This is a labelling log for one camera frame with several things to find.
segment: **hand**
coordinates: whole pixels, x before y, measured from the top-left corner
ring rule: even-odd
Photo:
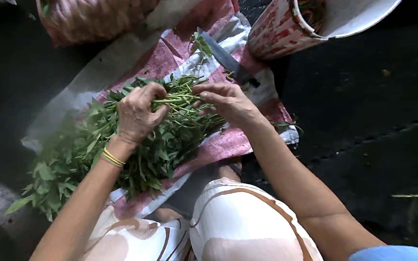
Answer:
[[[200,111],[201,116],[206,113],[218,113],[228,123],[240,129],[267,120],[238,85],[224,83],[197,85],[193,87],[193,95],[196,94],[199,94],[205,102],[215,105]],[[197,101],[193,107],[198,108],[200,105],[201,102]]]
[[[151,112],[151,100],[156,96],[166,95],[165,88],[154,82],[143,88],[135,87],[119,102],[118,137],[134,146],[142,142],[170,110],[168,105],[162,104],[154,113]]]

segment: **red patterned bucket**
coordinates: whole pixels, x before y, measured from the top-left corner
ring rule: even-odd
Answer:
[[[362,32],[388,15],[401,0],[326,0],[320,32],[299,12],[298,0],[273,0],[254,23],[248,48],[261,59],[275,59],[296,51]]]

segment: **white patterned clothing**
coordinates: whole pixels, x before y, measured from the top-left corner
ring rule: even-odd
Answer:
[[[263,190],[228,178],[206,185],[191,221],[119,221],[112,209],[106,208],[83,256],[87,261],[195,258],[322,261],[314,241],[292,210]]]

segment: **green leafy vegetable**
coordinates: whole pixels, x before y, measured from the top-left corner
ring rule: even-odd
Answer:
[[[196,50],[201,51],[204,55],[211,57],[212,51],[210,50],[209,45],[207,44],[206,40],[198,33],[195,32],[190,38],[190,41],[193,42],[193,46],[191,47],[191,52],[195,52]]]
[[[197,146],[207,134],[225,122],[217,114],[197,115],[210,104],[192,108],[191,105],[200,99],[191,94],[192,86],[204,82],[201,77],[184,75],[176,79],[171,75],[168,83],[136,77],[133,83],[125,82],[121,91],[110,92],[103,104],[92,100],[81,123],[78,119],[67,118],[62,130],[46,141],[30,171],[33,182],[24,188],[24,194],[30,195],[15,201],[7,213],[32,202],[51,221],[99,160],[111,136],[118,133],[118,102],[135,87],[144,87],[151,81],[163,85],[168,93],[166,98],[153,101],[152,110],[167,103],[171,112],[136,148],[115,189],[128,190],[127,198],[143,191],[162,190],[160,180],[172,177],[177,165],[195,155]]]

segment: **bracelet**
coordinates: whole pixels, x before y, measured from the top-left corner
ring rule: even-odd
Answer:
[[[104,148],[102,155],[104,158],[118,167],[123,167],[125,165],[125,162],[122,162],[118,158],[114,157],[106,148]]]

